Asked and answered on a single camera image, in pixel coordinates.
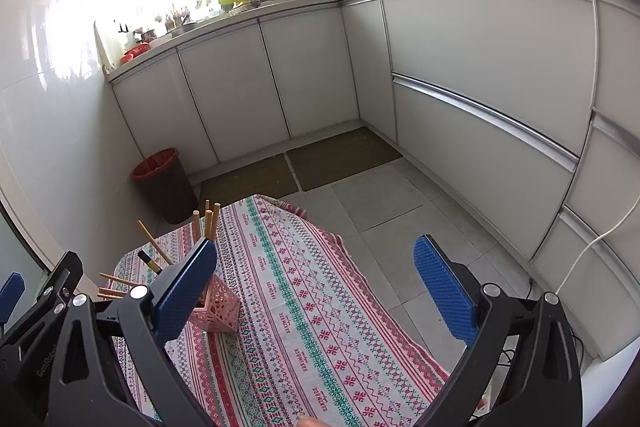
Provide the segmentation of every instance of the trash can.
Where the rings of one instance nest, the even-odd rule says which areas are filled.
[[[149,156],[131,173],[145,198],[171,225],[193,215],[198,198],[191,188],[176,148],[164,149]]]

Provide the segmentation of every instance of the blue gripper pad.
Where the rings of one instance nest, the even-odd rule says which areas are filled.
[[[0,289],[0,324],[7,324],[9,317],[24,293],[24,279],[13,272]]]
[[[167,266],[151,285],[154,299],[154,336],[163,346],[178,338],[216,270],[218,253],[213,241],[199,240],[180,263]]]
[[[437,245],[424,235],[415,242],[414,263],[451,334],[471,346],[478,336],[474,303]]]

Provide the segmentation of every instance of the metal screw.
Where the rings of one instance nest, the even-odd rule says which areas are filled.
[[[497,297],[498,295],[500,295],[500,286],[497,286],[493,283],[485,284],[484,288],[482,288],[482,291],[485,293],[485,295],[489,295],[490,297]]]
[[[146,286],[140,285],[132,288],[129,292],[129,295],[131,295],[134,299],[142,299],[148,291],[149,289]]]
[[[86,295],[81,293],[80,295],[76,295],[72,300],[74,306],[82,306],[86,302]]]
[[[560,302],[560,299],[555,293],[547,292],[545,293],[545,301],[547,301],[549,304],[556,305],[558,304],[558,302]]]

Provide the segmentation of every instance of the patterned tablecloth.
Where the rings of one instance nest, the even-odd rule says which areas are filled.
[[[302,414],[334,427],[411,426],[448,374],[382,307],[341,238],[304,216],[264,196],[223,208],[216,273],[241,299],[238,334],[187,323],[166,352],[221,426],[292,426]],[[159,243],[180,261],[191,225]],[[154,276],[134,252],[114,274],[145,284]],[[124,341],[116,349],[140,408],[156,416]]]

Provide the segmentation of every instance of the white cable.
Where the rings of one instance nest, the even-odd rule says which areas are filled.
[[[578,264],[578,261],[580,261],[581,257],[584,255],[584,252],[586,252],[587,250],[589,250],[593,245],[595,245],[599,240],[604,239],[605,237],[607,237],[607,235],[609,235],[612,232],[615,232],[618,227],[620,225],[622,225],[622,223],[624,223],[626,221],[626,218],[629,217],[631,215],[631,213],[636,209],[636,206],[638,206],[638,203],[640,203],[640,194],[638,194],[638,199],[636,200],[636,203],[634,203],[634,206],[632,206],[629,211],[625,214],[625,216],[620,219],[620,221],[610,230],[607,230],[607,232],[603,233],[602,235],[599,235],[598,237],[596,237],[593,241],[591,241],[586,247],[584,247],[584,250],[582,250],[580,252],[580,255],[578,256],[578,259],[576,259],[574,261],[574,263],[571,265],[571,268],[569,269],[569,272],[567,273],[566,277],[564,277],[564,280],[562,281],[562,283],[558,286],[558,289],[556,290],[556,295],[558,295],[560,293],[560,290],[562,289],[562,286],[564,286],[564,283],[566,283],[566,280],[569,279],[569,276],[571,275],[571,272],[574,271],[575,265]]]

